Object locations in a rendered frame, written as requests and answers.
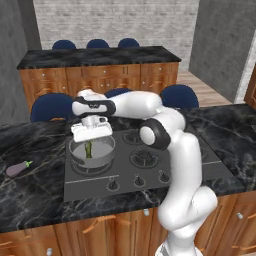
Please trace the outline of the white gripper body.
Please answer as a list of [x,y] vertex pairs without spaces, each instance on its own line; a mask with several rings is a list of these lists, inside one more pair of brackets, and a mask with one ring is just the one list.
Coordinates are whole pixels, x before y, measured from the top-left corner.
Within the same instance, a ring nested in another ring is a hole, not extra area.
[[106,136],[111,136],[113,131],[108,122],[100,123],[96,127],[88,128],[82,123],[74,124],[71,126],[73,139],[75,142],[84,142]]

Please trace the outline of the green squash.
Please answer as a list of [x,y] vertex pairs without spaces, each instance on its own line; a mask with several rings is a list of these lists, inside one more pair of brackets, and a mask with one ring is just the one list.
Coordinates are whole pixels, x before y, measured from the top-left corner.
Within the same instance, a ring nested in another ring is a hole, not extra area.
[[85,142],[85,156],[86,158],[92,158],[92,141],[86,141]]

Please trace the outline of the grey metal pot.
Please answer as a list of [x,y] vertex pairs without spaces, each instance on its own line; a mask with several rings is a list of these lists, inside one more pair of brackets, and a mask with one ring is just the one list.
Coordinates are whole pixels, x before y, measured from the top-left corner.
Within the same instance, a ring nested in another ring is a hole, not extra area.
[[85,142],[75,142],[73,139],[68,143],[68,150],[72,160],[82,168],[102,167],[114,158],[115,140],[112,136],[89,140],[93,142],[92,158],[85,156]]

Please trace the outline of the purple eggplant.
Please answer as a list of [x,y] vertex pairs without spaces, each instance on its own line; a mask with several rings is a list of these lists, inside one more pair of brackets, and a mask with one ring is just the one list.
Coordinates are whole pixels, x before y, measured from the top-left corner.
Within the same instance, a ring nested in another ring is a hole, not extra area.
[[28,168],[32,164],[32,161],[24,161],[19,164],[12,165],[6,169],[6,175],[8,177],[15,177],[19,173],[21,173],[23,170]]

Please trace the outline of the blue chair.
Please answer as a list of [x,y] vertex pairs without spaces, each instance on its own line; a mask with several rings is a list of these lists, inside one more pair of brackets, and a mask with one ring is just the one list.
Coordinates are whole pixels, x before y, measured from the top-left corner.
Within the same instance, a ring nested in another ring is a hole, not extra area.
[[163,105],[171,108],[198,108],[198,98],[187,85],[176,84],[167,86],[160,93]]
[[108,48],[108,43],[103,39],[92,39],[87,43],[86,48]]
[[58,40],[52,46],[53,50],[55,50],[55,49],[75,49],[75,48],[76,48],[75,44],[70,40]]
[[139,43],[133,38],[123,38],[118,43],[119,48],[127,48],[127,47],[139,47]]
[[114,89],[107,91],[104,95],[107,98],[111,98],[111,97],[114,97],[114,96],[117,96],[120,94],[124,94],[124,93],[130,92],[130,91],[132,91],[132,90],[130,90],[129,88],[114,88]]
[[34,102],[30,120],[32,122],[50,121],[53,118],[70,120],[74,118],[72,103],[72,97],[64,93],[44,94]]

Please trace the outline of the black hob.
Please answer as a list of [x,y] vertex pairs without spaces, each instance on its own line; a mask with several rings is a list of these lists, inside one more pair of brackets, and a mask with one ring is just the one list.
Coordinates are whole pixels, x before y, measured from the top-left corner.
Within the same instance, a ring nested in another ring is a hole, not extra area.
[[[75,163],[68,150],[68,143],[73,138],[67,138],[64,184],[66,202],[166,187],[170,184],[170,155],[167,151],[145,145],[136,129],[115,131],[112,137],[115,140],[114,158],[110,163],[97,168],[82,168]],[[160,170],[170,177],[168,183],[159,181]],[[145,180],[143,187],[133,184],[136,174]],[[112,178],[120,184],[117,191],[107,189]]]

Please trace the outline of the black hob knob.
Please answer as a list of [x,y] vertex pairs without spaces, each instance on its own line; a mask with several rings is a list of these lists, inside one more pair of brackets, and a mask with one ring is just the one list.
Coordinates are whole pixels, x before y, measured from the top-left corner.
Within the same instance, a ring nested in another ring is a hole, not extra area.
[[112,178],[110,182],[107,184],[107,189],[109,191],[117,191],[120,188],[120,184]]
[[170,181],[170,177],[164,171],[160,170],[159,181],[162,183],[168,183]]
[[136,174],[133,184],[137,187],[143,187],[145,185],[145,180],[141,178],[139,174]]

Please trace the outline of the wooden island with black top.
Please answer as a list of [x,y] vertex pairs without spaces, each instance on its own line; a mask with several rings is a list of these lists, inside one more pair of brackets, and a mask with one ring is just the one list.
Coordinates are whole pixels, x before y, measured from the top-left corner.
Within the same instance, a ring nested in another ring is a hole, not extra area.
[[30,50],[17,69],[27,104],[47,93],[76,96],[115,88],[159,94],[177,81],[181,59],[162,46]]

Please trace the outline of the wooden cupboard door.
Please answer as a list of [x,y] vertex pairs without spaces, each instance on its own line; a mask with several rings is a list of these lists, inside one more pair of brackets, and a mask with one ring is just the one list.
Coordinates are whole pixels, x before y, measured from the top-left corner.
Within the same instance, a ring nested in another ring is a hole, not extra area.
[[155,256],[167,237],[167,231],[158,221],[158,209],[149,208],[149,212],[149,216],[143,210],[131,214],[131,256]]
[[0,233],[0,256],[62,256],[52,226]]
[[98,217],[56,224],[62,256],[131,256],[131,214],[114,214],[83,234]]
[[204,256],[256,253],[256,190],[220,196],[217,208],[197,232],[195,245]]

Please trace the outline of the wooden cupboard run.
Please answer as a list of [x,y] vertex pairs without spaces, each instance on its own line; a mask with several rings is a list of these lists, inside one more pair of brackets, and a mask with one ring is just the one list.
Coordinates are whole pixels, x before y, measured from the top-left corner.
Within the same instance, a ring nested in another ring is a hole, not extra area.
[[248,88],[244,97],[244,101],[256,110],[256,65],[254,66]]

